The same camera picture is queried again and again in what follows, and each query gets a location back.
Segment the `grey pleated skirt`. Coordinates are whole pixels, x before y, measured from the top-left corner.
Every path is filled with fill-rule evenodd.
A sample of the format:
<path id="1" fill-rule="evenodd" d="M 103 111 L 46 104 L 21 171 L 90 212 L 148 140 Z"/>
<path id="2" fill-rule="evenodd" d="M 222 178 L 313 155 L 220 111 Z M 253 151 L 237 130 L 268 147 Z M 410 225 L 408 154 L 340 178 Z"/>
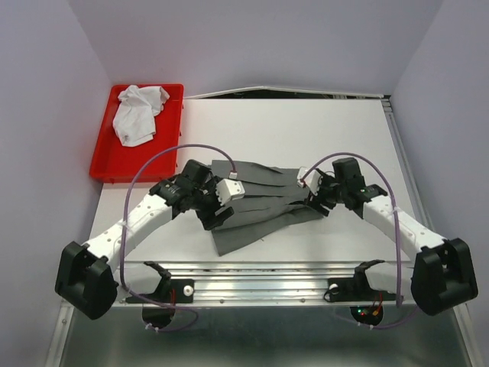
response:
<path id="1" fill-rule="evenodd" d="M 299 187 L 298 167 L 273 167 L 236 161 L 245 195 L 228 204 L 234 214 L 212 230 L 220 256 L 235 252 L 288 226 L 323 219 L 306 205 L 309 191 Z"/>

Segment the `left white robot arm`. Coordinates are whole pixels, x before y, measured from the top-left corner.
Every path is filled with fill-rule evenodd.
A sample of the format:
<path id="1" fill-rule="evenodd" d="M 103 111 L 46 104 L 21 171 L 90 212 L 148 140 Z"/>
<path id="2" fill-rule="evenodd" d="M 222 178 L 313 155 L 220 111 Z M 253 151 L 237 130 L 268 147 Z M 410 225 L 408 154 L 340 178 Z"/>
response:
<path id="1" fill-rule="evenodd" d="M 127 282 L 125 258 L 149 235 L 178 215 L 192 210 L 206 231 L 221 226 L 234 210 L 230 202 L 241 199 L 245 189 L 232 172 L 228 178 L 190 160 L 180 174 L 156 183 L 134 209 L 109 229 L 83 244 L 70 242 L 60 256 L 55 292 L 91 320 L 108 312 L 127 296 L 164 300 L 170 292 L 170 273 L 154 262 L 137 269 L 139 278 Z"/>

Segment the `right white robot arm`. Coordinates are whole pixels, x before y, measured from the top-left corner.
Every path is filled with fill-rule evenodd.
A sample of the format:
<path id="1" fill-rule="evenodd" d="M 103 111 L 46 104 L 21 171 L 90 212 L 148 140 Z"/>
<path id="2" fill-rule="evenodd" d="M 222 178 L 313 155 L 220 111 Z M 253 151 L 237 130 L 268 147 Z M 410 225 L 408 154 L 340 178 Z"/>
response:
<path id="1" fill-rule="evenodd" d="M 466 242 L 433 232 L 399 208 L 389 183 L 366 184 L 361 156 L 342 153 L 332 158 L 332 174 L 317 166 L 300 169 L 297 183 L 309 191 L 307 206 L 327 216 L 342 204 L 393 241 L 397 260 L 393 265 L 381 259 L 364 261 L 351 277 L 332 279 L 323 296 L 326 301 L 373 301 L 370 310 L 356 310 L 352 315 L 360 323 L 377 325 L 387 295 L 397 305 L 413 300 L 429 316 L 478 296 Z"/>

